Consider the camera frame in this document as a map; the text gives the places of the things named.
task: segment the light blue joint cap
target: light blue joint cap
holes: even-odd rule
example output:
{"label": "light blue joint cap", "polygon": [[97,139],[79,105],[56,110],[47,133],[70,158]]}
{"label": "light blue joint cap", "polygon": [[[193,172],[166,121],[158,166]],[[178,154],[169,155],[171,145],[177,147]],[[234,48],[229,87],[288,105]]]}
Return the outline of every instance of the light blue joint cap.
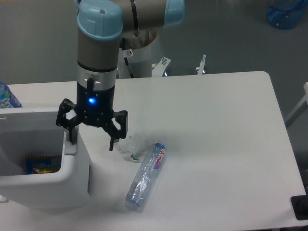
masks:
{"label": "light blue joint cap", "polygon": [[167,0],[164,27],[179,24],[185,16],[184,0]]}
{"label": "light blue joint cap", "polygon": [[78,8],[78,6],[79,6],[79,1],[78,1],[78,0],[74,0],[74,4],[75,4],[76,8]]}
{"label": "light blue joint cap", "polygon": [[121,7],[109,0],[82,0],[77,23],[80,30],[92,39],[106,41],[122,33]]}

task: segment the white bin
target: white bin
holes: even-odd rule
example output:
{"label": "white bin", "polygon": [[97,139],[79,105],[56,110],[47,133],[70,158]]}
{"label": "white bin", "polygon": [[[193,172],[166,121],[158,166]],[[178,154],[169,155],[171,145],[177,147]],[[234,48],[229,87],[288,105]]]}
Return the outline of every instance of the white bin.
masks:
{"label": "white bin", "polygon": [[[85,205],[90,201],[91,159],[56,126],[57,108],[0,109],[0,195],[30,208]],[[26,156],[61,155],[58,172],[26,175]]]}

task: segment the white tabletop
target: white tabletop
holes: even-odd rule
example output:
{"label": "white tabletop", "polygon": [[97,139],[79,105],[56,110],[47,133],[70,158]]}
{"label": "white tabletop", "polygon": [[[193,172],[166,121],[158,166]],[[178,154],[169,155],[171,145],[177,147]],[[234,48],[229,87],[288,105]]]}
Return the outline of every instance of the white tabletop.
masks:
{"label": "white tabletop", "polygon": [[[24,106],[75,101],[76,83],[11,85]],[[268,74],[117,80],[114,110],[129,128],[166,143],[166,161],[142,213],[124,198],[140,164],[109,152],[102,129],[80,126],[94,163],[91,204],[31,210],[0,204],[1,230],[235,231],[307,225],[290,197],[305,190]]]}

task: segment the transparent bottle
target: transparent bottle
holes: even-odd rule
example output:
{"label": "transparent bottle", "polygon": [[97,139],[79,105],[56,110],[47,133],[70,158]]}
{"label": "transparent bottle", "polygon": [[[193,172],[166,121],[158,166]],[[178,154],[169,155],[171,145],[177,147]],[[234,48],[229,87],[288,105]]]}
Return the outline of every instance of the transparent bottle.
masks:
{"label": "transparent bottle", "polygon": [[11,107],[22,107],[22,105],[10,91],[10,88],[0,81],[0,108]]}
{"label": "transparent bottle", "polygon": [[308,0],[273,0],[266,12],[268,22],[279,29],[290,29],[299,23]]}
{"label": "transparent bottle", "polygon": [[157,142],[145,156],[126,196],[126,206],[131,210],[142,209],[157,178],[165,158],[165,145]]}

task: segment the crumpled plastic bag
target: crumpled plastic bag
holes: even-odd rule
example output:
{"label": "crumpled plastic bag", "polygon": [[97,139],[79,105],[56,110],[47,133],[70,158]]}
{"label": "crumpled plastic bag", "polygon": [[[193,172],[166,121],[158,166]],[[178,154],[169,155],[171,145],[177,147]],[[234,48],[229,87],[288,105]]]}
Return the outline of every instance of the crumpled plastic bag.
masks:
{"label": "crumpled plastic bag", "polygon": [[125,160],[141,163],[153,142],[137,130],[129,130],[125,139],[115,143]]}

